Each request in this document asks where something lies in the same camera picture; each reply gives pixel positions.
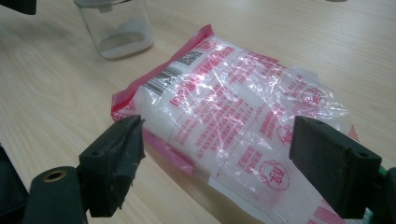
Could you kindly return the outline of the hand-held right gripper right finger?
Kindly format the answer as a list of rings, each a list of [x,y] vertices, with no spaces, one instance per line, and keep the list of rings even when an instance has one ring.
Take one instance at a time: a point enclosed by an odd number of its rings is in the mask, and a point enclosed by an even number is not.
[[[323,121],[297,116],[289,158],[339,217],[363,217],[380,156]]]

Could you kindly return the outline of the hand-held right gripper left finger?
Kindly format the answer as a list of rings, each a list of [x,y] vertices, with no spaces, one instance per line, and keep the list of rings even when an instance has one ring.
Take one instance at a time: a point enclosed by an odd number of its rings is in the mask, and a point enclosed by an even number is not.
[[[122,207],[146,157],[144,122],[140,115],[115,121],[79,155],[84,208],[92,217],[112,217]]]

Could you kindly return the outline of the clear glass jar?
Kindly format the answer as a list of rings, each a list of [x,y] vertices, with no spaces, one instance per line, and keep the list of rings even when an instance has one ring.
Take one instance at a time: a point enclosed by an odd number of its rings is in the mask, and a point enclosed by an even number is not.
[[[95,48],[108,60],[125,58],[153,44],[145,0],[73,0]]]

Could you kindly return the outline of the clear plastic bag pink print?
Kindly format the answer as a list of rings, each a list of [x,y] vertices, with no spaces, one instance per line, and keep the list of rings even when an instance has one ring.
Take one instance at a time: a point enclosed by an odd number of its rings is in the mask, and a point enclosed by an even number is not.
[[[180,170],[266,224],[342,219],[289,158],[297,116],[355,137],[335,93],[305,71],[200,29],[166,63],[113,95],[111,116],[141,116],[144,139]]]

